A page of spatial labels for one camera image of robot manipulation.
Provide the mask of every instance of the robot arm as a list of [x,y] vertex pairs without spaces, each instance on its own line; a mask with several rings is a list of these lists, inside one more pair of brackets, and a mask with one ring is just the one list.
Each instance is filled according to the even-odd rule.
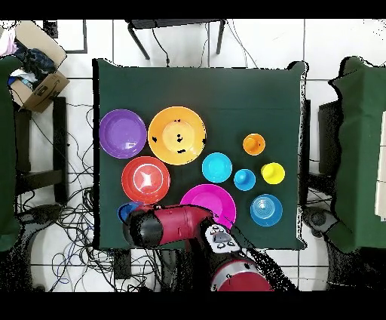
[[198,261],[193,268],[202,269],[207,290],[273,291],[255,261],[241,254],[236,240],[206,208],[140,205],[123,222],[127,242],[139,248],[186,240]]

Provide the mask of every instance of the orange plate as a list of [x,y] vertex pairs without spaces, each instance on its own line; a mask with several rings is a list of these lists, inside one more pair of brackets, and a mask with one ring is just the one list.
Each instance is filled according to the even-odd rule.
[[206,131],[200,116],[184,106],[171,106],[160,111],[148,129],[153,153],[169,165],[185,165],[202,152]]
[[121,182],[124,193],[131,200],[151,204],[167,194],[170,175],[163,162],[145,156],[131,160],[124,167]]

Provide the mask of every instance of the orange cup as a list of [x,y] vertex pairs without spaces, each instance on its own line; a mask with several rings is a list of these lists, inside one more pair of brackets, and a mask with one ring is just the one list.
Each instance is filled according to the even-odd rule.
[[243,148],[249,155],[259,155],[265,148],[265,140],[260,134],[248,134],[243,141]]

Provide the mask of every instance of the blue cup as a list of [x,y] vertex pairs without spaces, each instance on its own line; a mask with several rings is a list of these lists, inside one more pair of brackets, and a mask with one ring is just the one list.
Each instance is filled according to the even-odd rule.
[[255,186],[255,174],[248,169],[241,169],[234,175],[234,185],[241,191],[248,191]]

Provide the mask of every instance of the red plate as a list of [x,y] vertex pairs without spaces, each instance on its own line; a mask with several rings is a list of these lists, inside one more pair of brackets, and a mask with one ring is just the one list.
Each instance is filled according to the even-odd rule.
[[157,158],[135,158],[122,171],[124,193],[133,201],[158,202],[167,194],[169,185],[169,171]]

